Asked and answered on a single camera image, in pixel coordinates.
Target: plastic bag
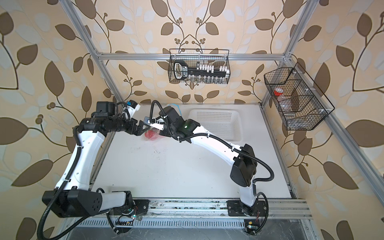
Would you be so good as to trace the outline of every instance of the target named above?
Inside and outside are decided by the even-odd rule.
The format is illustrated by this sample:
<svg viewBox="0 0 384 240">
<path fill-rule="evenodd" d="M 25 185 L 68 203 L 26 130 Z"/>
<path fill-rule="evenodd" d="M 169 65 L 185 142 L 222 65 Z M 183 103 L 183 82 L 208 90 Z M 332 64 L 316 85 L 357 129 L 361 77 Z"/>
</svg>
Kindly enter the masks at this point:
<svg viewBox="0 0 384 240">
<path fill-rule="evenodd" d="M 145 140 L 149 141 L 154 141 L 161 137 L 162 136 L 160 135 L 160 130 L 154 127 L 144 133 Z"/>
</svg>

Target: black wire basket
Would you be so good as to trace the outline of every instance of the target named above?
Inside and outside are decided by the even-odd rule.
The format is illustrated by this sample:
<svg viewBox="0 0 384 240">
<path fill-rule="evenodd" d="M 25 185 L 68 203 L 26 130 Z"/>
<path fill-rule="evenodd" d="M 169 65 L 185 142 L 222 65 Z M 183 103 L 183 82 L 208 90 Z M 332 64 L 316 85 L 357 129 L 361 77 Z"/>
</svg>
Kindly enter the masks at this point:
<svg viewBox="0 0 384 240">
<path fill-rule="evenodd" d="M 296 64 L 264 74 L 265 85 L 287 130 L 313 130 L 335 109 L 310 75 L 313 86 L 305 83 L 304 73 L 304 68 Z M 314 92 L 324 97 L 329 106 L 324 106 Z"/>
<path fill-rule="evenodd" d="M 228 84 L 231 76 L 224 49 L 170 49 L 168 76 L 170 83 Z"/>
</svg>

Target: black mounting plate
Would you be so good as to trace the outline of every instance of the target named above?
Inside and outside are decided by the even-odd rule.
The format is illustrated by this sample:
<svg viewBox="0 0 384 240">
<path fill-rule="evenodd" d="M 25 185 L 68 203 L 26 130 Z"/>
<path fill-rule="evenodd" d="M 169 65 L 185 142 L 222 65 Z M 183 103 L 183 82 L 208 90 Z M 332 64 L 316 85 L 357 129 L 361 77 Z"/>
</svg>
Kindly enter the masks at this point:
<svg viewBox="0 0 384 240">
<path fill-rule="evenodd" d="M 259 213 L 260 217 L 265 217 L 266 210 L 264 210 L 265 202 L 256 200 L 252 207 L 243 204 L 240 200 L 228 200 L 227 209 L 230 217 L 256 217 Z M 248 208 L 246 212 L 253 212 L 253 214 L 245 214 L 243 208 Z"/>
<path fill-rule="evenodd" d="M 146 215 L 148 212 L 148 205 L 149 205 L 149 200 L 148 199 L 134 199 L 135 205 L 137 206 L 137 212 L 135 213 L 136 215 Z M 113 215 L 123 215 L 123 214 L 128 214 L 130 211 L 129 206 L 121 206 L 121 207 L 115 207 L 113 209 Z"/>
</svg>

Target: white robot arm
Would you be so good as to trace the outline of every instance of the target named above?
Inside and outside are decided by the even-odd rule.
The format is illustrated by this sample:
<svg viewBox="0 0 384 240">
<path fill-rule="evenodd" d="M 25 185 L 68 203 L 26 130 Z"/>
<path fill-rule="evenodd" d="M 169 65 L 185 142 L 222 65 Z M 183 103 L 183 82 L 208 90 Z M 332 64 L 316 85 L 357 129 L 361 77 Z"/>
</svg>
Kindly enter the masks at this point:
<svg viewBox="0 0 384 240">
<path fill-rule="evenodd" d="M 122 114 L 116 114 L 116 106 L 119 104 L 124 106 Z M 154 104 L 157 104 L 161 110 L 157 118 L 152 117 Z M 108 132 L 125 131 L 139 136 L 150 126 L 160 129 L 160 135 L 172 137 L 179 142 L 187 141 L 200 145 L 225 160 L 232 166 L 231 179 L 239 185 L 240 200 L 244 203 L 243 212 L 248 215 L 253 214 L 253 205 L 257 199 L 255 183 L 271 181 L 274 175 L 268 165 L 255 157 L 251 146 L 246 144 L 242 147 L 227 142 L 210 133 L 198 122 L 191 119 L 183 120 L 172 107 L 163 109 L 156 100 L 152 102 L 150 117 L 146 117 L 144 122 L 140 121 L 137 125 L 137 120 L 132 116 L 139 108 L 140 105 L 132 100 L 117 104 L 98 102 L 96 112 L 92 113 L 91 118 L 84 118 L 80 125 L 74 128 L 76 147 L 70 162 L 55 189 L 46 191 L 42 197 L 47 208 L 40 219 L 37 230 L 38 239 L 47 240 L 43 236 L 43 227 L 50 210 L 58 217 L 83 217 L 54 237 L 59 239 L 89 216 L 104 213 L 116 207 L 126 207 L 125 209 L 129 210 L 134 208 L 135 203 L 130 191 L 104 193 L 101 189 L 100 193 L 98 189 L 92 192 L 89 190 L 89 181 L 97 152 Z M 254 178 L 257 163 L 269 170 L 271 173 L 269 178 Z M 107 217 L 109 224 L 117 233 L 118 230 L 113 226 L 109 215 Z"/>
</svg>

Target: leaf-patterned wallpaper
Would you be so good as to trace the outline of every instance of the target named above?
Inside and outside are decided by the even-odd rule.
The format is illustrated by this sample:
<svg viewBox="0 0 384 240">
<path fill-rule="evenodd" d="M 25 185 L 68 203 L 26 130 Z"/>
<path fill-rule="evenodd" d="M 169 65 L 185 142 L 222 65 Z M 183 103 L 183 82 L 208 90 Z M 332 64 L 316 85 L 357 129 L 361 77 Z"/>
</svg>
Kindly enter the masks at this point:
<svg viewBox="0 0 384 240">
<path fill-rule="evenodd" d="M 347 131 L 384 174 L 384 3 L 335 1 L 317 7 L 293 59 L 335 105 Z"/>
<path fill-rule="evenodd" d="M 0 1 L 0 226 L 3 239 L 36 238 L 75 147 L 72 127 L 106 101 L 106 84 L 58 1 Z M 48 216 L 45 234 L 58 224 Z"/>
<path fill-rule="evenodd" d="M 378 0 L 320 0 L 293 54 L 381 174 L 383 11 Z M 384 208 L 326 123 L 313 131 L 286 131 L 273 102 L 266 111 L 299 197 L 308 201 L 321 236 L 381 239 Z"/>
<path fill-rule="evenodd" d="M 283 53 L 306 1 L 73 0 L 100 52 Z"/>
<path fill-rule="evenodd" d="M 229 84 L 169 82 L 168 62 L 111 60 L 108 69 L 124 99 L 150 103 L 258 103 L 266 87 L 263 75 L 276 68 L 273 61 L 230 63 Z M 111 97 L 108 88 L 104 93 Z"/>
</svg>

